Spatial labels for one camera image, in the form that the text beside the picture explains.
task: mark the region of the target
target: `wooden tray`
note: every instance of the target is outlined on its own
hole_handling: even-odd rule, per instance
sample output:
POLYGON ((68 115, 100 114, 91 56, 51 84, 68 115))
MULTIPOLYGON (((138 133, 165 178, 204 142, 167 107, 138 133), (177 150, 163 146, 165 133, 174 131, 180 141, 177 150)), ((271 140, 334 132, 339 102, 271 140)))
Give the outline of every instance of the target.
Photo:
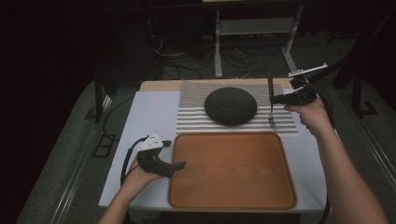
POLYGON ((275 133, 183 133, 173 162, 186 161, 171 178, 175 208, 291 209, 296 204, 280 138, 275 133))

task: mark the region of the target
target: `striped placemat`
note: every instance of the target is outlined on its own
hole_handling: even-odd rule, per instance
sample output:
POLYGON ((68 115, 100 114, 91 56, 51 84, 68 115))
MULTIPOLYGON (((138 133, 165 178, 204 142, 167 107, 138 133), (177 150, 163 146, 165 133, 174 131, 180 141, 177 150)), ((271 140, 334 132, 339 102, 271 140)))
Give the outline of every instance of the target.
MULTIPOLYGON (((280 85, 274 85, 275 95, 283 94, 280 85)), ((180 133, 223 133, 223 132, 273 132, 268 122, 271 104, 266 84, 196 84, 183 81, 177 112, 177 134, 180 133), (205 112, 205 99, 223 87, 236 87, 249 92, 257 102, 256 116, 243 125, 228 127, 213 121, 205 112)), ((297 127, 291 113, 283 105, 274 106, 276 133, 296 135, 297 127)))

